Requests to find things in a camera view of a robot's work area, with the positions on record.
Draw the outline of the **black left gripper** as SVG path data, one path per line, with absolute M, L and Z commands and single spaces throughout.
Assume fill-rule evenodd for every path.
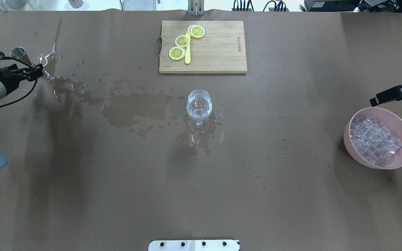
M 6 56 L 0 52 L 0 60 L 3 59 L 6 59 Z M 17 89 L 21 81 L 37 81 L 43 75 L 43 66 L 18 69 L 17 65 L 13 64 L 9 67 L 0 67 L 0 82 L 5 87 L 7 95 Z

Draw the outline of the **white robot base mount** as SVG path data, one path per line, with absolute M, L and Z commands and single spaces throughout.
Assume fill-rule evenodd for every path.
M 233 239 L 194 239 L 194 240 L 155 240 L 151 241 L 149 251 L 239 251 L 239 240 Z

